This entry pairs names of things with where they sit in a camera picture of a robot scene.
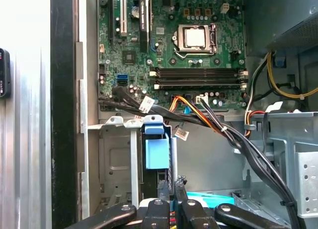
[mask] screw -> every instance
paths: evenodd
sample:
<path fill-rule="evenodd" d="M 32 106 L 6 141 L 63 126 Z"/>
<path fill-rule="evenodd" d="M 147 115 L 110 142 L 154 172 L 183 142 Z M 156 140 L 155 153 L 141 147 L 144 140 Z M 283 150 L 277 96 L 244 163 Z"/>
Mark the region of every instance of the screw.
<path fill-rule="evenodd" d="M 121 208 L 122 211 L 128 211 L 130 210 L 130 207 L 128 207 L 128 205 L 124 205 L 122 208 Z"/>
<path fill-rule="evenodd" d="M 146 63 L 147 63 L 147 65 L 152 65 L 153 61 L 151 59 L 147 59 Z"/>
<path fill-rule="evenodd" d="M 221 206 L 221 209 L 224 211 L 224 212 L 229 212 L 231 210 L 231 208 L 229 206 L 226 206 L 226 205 L 222 205 Z"/>
<path fill-rule="evenodd" d="M 155 204 L 156 204 L 156 205 L 162 205 L 163 202 L 162 202 L 161 200 L 155 200 Z"/>
<path fill-rule="evenodd" d="M 313 6 L 313 7 L 310 9 L 309 13 L 310 13 L 310 14 L 313 14 L 313 13 L 315 13 L 315 11 L 316 11 L 316 7 Z"/>
<path fill-rule="evenodd" d="M 195 201 L 193 201 L 193 200 L 188 200 L 188 202 L 187 202 L 190 206 L 194 206 L 195 205 Z"/>

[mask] motherboard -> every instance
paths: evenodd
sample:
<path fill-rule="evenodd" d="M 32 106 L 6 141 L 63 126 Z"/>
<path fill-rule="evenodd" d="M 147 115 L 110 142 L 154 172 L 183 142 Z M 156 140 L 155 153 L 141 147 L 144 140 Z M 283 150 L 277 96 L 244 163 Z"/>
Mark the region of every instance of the motherboard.
<path fill-rule="evenodd" d="M 242 109 L 247 84 L 242 0 L 98 0 L 99 94 L 113 87 L 169 108 L 177 95 Z M 102 111 L 113 111 L 101 107 Z"/>

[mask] cpu socket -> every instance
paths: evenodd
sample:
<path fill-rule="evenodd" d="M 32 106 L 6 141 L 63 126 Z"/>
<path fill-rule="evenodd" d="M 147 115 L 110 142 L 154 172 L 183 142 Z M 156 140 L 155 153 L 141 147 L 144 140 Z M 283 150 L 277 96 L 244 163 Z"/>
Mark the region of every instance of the cpu socket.
<path fill-rule="evenodd" d="M 180 53 L 208 53 L 213 55 L 217 51 L 216 26 L 183 24 L 172 37 L 173 43 Z"/>

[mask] cable clip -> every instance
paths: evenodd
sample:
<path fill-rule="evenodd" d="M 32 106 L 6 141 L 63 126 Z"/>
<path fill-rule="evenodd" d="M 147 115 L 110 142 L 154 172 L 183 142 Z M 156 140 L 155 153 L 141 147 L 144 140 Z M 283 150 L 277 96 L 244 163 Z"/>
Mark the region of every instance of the cable clip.
<path fill-rule="evenodd" d="M 295 202 L 289 202 L 289 203 L 285 203 L 284 201 L 280 202 L 280 205 L 285 206 L 285 207 L 292 207 L 295 204 L 296 204 Z"/>
<path fill-rule="evenodd" d="M 226 126 L 224 126 L 222 129 L 221 129 L 221 132 L 223 133 L 224 131 L 226 131 L 228 128 Z"/>

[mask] green circuit board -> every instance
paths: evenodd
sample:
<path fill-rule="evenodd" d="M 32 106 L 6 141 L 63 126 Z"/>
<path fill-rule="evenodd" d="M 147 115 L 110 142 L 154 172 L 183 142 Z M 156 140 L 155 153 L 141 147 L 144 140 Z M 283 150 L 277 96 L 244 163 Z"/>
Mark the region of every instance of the green circuit board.
<path fill-rule="evenodd" d="M 224 3 L 230 6 L 227 13 L 222 13 Z M 175 95 L 186 95 L 193 99 L 198 95 L 208 95 L 209 104 L 215 110 L 243 108 L 243 89 L 212 86 L 203 89 L 158 90 L 154 88 L 155 81 L 149 74 L 151 67 L 193 70 L 245 69 L 242 0 L 152 0 L 152 23 L 147 53 L 142 53 L 140 48 L 140 20 L 136 18 L 136 8 L 136 0 L 127 0 L 128 31 L 127 37 L 122 37 L 118 32 L 120 0 L 113 0 L 112 6 L 99 7 L 99 74 L 102 76 L 99 84 L 100 95 L 113 99 L 111 92 L 118 83 L 117 76 L 128 75 L 129 81 L 125 86 L 127 92 L 139 102 L 147 95 L 155 99 L 157 104 L 169 108 Z M 109 41 L 110 10 L 113 11 L 114 19 L 112 41 Z M 176 46 L 172 38 L 179 25 L 211 23 L 216 26 L 217 52 L 214 55 L 188 56 L 182 59 L 175 54 Z M 184 106 L 180 104 L 178 109 L 182 110 Z"/>

